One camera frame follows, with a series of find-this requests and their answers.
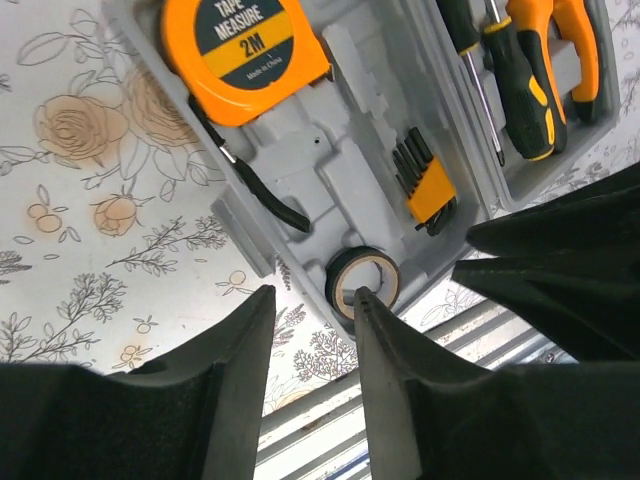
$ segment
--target electrical tape roll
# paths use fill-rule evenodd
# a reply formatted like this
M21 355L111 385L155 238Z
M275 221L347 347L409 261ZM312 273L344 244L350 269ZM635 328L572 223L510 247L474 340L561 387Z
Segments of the electrical tape roll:
M373 263L380 273L380 288L374 292L387 306L393 307L400 293L400 270L391 258L372 247L350 248L338 254L327 266L325 296L329 304L348 320L355 319L352 306L344 299L343 285L355 268Z

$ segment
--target gray tool case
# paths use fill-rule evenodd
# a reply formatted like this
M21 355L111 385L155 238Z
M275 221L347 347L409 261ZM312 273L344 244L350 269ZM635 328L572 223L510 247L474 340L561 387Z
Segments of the gray tool case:
M481 25L484 2L471 3ZM498 3L504 7L506 0ZM309 303L351 342L353 322L335 312L324 294L326 267L336 254L367 245L391 257L401 278L393 310L402 315L470 252L469 227L487 221L498 202L509 211L526 206L613 128L620 94L609 17L604 1L587 3L601 38L600 121L586 126L577 120L568 94L581 82L580 61L573 44L553 39L568 147L530 163L503 130L506 166L500 168L480 99L435 0L301 0L333 65L332 78L303 88L242 128L220 133L278 198L311 220L308 234L283 224L258 202L189 109L185 85L160 54L163 0L111 0L108 8L224 173L226 188L212 199L212 209L247 261L264 277L274 272L279 255ZM483 63L476 58L496 126L503 129L496 83ZM436 237L415 230L395 178L391 152L413 126L457 190L456 216ZM375 290L378 273L373 269L368 277L360 283Z

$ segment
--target floral tablecloth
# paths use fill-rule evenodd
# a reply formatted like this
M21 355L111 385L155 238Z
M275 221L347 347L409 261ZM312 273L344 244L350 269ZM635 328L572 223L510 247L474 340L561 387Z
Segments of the floral tablecloth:
M640 155L640 0L607 0L623 107L540 201ZM97 0L0 0L0 360L112 373L185 342L263 282L278 291L265 413L356 366L282 262L260 280L212 216L223 178ZM419 329L479 297L445 280Z

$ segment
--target orange tape measure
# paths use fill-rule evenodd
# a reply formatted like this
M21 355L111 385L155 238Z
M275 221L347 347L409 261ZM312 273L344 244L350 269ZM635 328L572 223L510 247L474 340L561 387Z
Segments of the orange tape measure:
M243 125L329 71L297 0L167 0L170 61L207 116Z

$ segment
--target pliers handle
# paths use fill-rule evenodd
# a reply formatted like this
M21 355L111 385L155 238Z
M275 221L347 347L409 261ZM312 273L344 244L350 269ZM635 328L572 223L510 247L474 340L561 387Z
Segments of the pliers handle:
M560 35L575 45L582 82L572 91L578 117L587 124L597 121L596 99L600 91L600 62L596 33L585 0L509 0L507 13L518 28L518 40L536 80L552 98L556 131L555 152L567 146L567 118L558 92L549 53L549 25L553 19Z

